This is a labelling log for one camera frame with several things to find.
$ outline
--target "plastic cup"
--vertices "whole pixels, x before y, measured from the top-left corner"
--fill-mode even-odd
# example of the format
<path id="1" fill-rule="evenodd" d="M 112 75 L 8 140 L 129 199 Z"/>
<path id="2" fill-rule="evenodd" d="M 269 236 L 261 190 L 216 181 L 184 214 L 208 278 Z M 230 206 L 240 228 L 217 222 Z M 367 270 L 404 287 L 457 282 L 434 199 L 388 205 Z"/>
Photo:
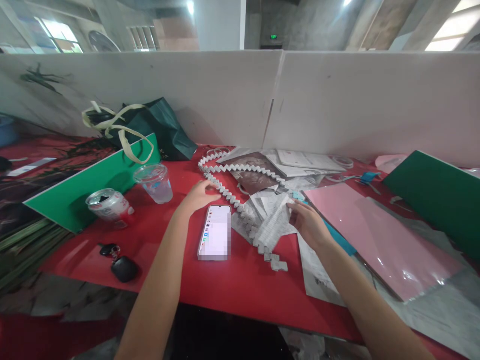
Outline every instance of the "plastic cup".
<path id="1" fill-rule="evenodd" d="M 140 167 L 133 174 L 133 180 L 141 184 L 157 204 L 168 203 L 174 197 L 169 170 L 161 163 Z"/>

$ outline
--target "paper chain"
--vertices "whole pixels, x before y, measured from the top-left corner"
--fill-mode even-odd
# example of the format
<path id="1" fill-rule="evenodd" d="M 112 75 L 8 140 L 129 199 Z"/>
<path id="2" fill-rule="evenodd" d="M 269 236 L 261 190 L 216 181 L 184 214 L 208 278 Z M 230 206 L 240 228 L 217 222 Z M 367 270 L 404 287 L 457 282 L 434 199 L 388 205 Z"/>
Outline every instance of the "paper chain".
<path id="1" fill-rule="evenodd" d="M 205 176 L 207 180 L 210 180 L 213 184 L 218 186 L 218 191 L 226 198 L 227 201 L 230 201 L 230 204 L 232 204 L 235 209 L 237 209 L 238 213 L 240 214 L 240 219 L 245 224 L 245 230 L 248 234 L 248 237 L 251 240 L 249 241 L 249 243 L 253 245 L 253 239 L 260 228 L 260 224 L 255 223 L 250 217 L 246 218 L 247 211 L 244 211 L 244 205 L 241 204 L 240 200 L 238 200 L 235 195 L 230 192 L 229 189 L 223 186 L 223 184 L 215 176 L 213 176 L 212 173 L 225 173 L 229 171 L 251 171 L 261 173 L 279 182 L 279 185 L 283 187 L 289 195 L 293 193 L 293 190 L 285 185 L 285 179 L 281 178 L 276 173 L 271 172 L 264 167 L 251 165 L 204 166 L 207 162 L 215 159 L 220 159 L 228 155 L 228 152 L 214 152 L 212 155 L 203 157 L 198 163 L 198 167 L 203 172 L 203 176 Z M 264 259 L 266 262 L 271 262 L 271 268 L 274 271 L 288 271 L 287 263 L 280 261 L 280 257 L 278 255 L 272 254 L 266 246 L 258 246 L 258 253 L 264 255 Z"/>

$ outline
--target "soda can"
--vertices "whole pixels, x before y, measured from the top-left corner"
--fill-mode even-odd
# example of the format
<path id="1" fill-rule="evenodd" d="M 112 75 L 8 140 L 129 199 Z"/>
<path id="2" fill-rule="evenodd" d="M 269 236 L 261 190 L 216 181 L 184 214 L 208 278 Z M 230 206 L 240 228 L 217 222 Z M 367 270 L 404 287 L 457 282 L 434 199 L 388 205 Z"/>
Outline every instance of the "soda can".
<path id="1" fill-rule="evenodd" d="M 133 223 L 134 208 L 121 193 L 111 188 L 94 192 L 86 204 L 100 219 L 114 223 L 116 229 L 126 228 Z"/>

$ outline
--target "key fob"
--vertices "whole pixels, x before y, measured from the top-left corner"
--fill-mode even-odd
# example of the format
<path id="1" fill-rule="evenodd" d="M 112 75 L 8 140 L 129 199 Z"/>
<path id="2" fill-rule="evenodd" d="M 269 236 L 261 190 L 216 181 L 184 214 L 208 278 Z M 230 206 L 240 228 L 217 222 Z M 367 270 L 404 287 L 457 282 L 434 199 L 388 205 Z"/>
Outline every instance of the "key fob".
<path id="1" fill-rule="evenodd" d="M 98 245 L 101 246 L 100 255 L 105 257 L 112 255 L 112 250 L 117 246 L 117 244 L 108 244 L 108 245 L 98 244 Z"/>
<path id="2" fill-rule="evenodd" d="M 137 276 L 139 267 L 127 256 L 120 256 L 111 265 L 111 271 L 122 283 L 128 283 Z"/>

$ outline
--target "ceiling light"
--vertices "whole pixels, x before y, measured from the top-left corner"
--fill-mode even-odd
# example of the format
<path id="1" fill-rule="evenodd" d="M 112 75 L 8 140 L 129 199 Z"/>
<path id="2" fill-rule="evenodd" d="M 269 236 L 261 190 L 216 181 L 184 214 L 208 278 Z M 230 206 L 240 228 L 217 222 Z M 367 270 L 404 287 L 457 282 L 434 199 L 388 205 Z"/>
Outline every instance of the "ceiling light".
<path id="1" fill-rule="evenodd" d="M 190 15 L 193 15 L 194 12 L 195 12 L 195 4 L 193 1 L 187 1 L 186 2 L 186 7 L 188 8 L 188 12 L 190 13 Z"/>

